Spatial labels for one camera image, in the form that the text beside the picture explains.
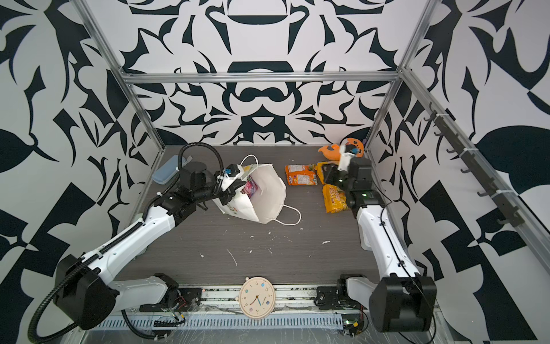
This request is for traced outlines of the yellow snack packet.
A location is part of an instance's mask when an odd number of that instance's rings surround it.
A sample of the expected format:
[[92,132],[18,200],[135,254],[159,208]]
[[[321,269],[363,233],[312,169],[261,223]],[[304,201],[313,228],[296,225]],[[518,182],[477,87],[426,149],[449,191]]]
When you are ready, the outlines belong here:
[[336,161],[325,161],[318,163],[316,165],[316,172],[323,185],[338,185],[339,169]]
[[348,210],[345,192],[338,187],[326,184],[322,188],[325,209],[328,214],[335,214]]

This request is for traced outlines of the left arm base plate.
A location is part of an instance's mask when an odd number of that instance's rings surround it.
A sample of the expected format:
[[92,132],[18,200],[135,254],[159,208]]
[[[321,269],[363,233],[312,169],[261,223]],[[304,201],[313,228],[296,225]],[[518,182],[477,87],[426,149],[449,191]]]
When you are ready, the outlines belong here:
[[202,288],[171,288],[156,304],[141,305],[140,312],[188,312],[201,304]]

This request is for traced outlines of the purple berries candy packet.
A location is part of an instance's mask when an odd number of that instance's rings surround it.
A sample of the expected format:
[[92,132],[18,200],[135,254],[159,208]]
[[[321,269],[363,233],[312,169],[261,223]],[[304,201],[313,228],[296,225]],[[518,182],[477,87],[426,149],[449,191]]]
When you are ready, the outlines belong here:
[[258,185],[253,179],[249,179],[243,189],[241,190],[242,194],[252,197],[259,190]]

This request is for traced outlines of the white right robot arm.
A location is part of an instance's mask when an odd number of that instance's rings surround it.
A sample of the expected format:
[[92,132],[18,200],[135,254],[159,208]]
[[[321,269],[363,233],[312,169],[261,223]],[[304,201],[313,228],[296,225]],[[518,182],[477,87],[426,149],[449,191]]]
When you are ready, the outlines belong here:
[[427,333],[432,323],[437,287],[421,275],[392,228],[387,202],[366,173],[336,171],[328,182],[345,192],[347,206],[357,220],[360,241],[371,251],[380,276],[345,278],[347,297],[364,305],[374,328],[381,333]]

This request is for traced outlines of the orange snack packet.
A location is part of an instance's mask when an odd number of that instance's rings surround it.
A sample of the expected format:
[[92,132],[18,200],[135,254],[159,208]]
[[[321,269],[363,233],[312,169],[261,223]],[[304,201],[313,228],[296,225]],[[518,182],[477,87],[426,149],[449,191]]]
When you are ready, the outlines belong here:
[[286,182],[289,186],[316,186],[318,185],[315,165],[291,164],[285,166]]

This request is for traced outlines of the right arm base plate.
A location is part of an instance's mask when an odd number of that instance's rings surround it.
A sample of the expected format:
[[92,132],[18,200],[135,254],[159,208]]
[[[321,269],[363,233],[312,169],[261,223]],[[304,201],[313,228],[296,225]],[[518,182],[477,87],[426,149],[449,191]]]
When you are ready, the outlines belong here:
[[355,301],[345,297],[341,289],[335,286],[317,287],[314,304],[320,310],[351,310],[358,308]]

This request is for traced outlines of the orange shark plush toy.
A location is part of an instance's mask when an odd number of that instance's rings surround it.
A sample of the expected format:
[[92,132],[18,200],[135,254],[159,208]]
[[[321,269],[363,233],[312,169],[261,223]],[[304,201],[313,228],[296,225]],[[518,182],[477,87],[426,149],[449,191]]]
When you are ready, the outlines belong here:
[[339,161],[344,147],[352,146],[351,152],[357,157],[363,157],[365,152],[365,147],[361,140],[356,138],[346,138],[341,144],[332,144],[328,146],[322,146],[318,149],[318,152],[321,153],[328,161]]

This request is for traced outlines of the white green paper bag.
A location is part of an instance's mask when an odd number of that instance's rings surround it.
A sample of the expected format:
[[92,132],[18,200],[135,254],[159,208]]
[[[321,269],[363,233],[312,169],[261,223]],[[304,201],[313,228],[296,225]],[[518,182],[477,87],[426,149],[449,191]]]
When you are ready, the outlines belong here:
[[[253,158],[254,163],[248,166],[244,162],[238,164],[241,173],[236,178],[225,177],[222,170],[218,181],[221,182],[223,191],[228,189],[234,181],[240,181],[241,187],[237,189],[236,196],[227,205],[223,206],[218,199],[214,199],[215,205],[222,213],[229,216],[260,224],[275,221],[284,226],[287,223],[280,221],[278,216],[282,209],[288,208],[298,215],[296,222],[290,223],[290,225],[298,225],[302,220],[302,213],[299,209],[285,204],[286,186],[275,168],[268,163],[259,163],[253,154],[249,154],[245,158]],[[259,187],[259,190],[252,197],[241,193],[249,179],[253,179]]]

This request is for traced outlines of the round wooden clock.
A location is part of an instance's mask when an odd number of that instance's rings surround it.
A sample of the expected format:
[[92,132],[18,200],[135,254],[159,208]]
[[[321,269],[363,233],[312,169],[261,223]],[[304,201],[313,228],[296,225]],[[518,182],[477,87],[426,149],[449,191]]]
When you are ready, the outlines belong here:
[[237,301],[244,315],[254,320],[264,319],[275,308],[276,290],[264,277],[246,278]]

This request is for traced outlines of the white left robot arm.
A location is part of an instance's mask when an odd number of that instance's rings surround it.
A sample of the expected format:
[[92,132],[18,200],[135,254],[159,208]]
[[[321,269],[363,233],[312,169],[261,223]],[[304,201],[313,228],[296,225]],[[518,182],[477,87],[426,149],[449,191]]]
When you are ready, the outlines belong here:
[[[143,304],[174,300],[175,282],[163,274],[126,282],[118,274],[156,239],[176,228],[206,202],[226,205],[245,185],[243,168],[226,165],[207,143],[189,143],[177,156],[176,175],[166,190],[157,193],[138,220],[104,245],[79,258],[72,255],[57,266],[56,285],[40,303],[27,331],[31,343],[48,343],[75,328],[89,330],[113,312]],[[54,303],[72,323],[51,335],[38,334],[47,306]]]

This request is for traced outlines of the wall hook rail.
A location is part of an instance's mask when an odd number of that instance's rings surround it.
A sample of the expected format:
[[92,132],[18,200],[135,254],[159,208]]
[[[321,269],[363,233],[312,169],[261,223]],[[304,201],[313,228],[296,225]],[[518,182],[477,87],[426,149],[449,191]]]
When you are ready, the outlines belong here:
[[463,174],[472,174],[480,184],[482,190],[477,193],[480,197],[488,197],[495,203],[497,209],[504,216],[499,219],[499,224],[509,224],[513,227],[521,226],[525,219],[520,215],[516,202],[511,200],[514,193],[510,188],[505,187],[496,177],[496,172],[489,166],[480,150],[474,147],[471,141],[465,137],[461,129],[454,123],[448,113],[440,113],[429,103],[431,114],[425,119],[431,122],[438,129],[435,136],[444,138],[451,145],[447,153],[460,159],[465,168],[461,169]]

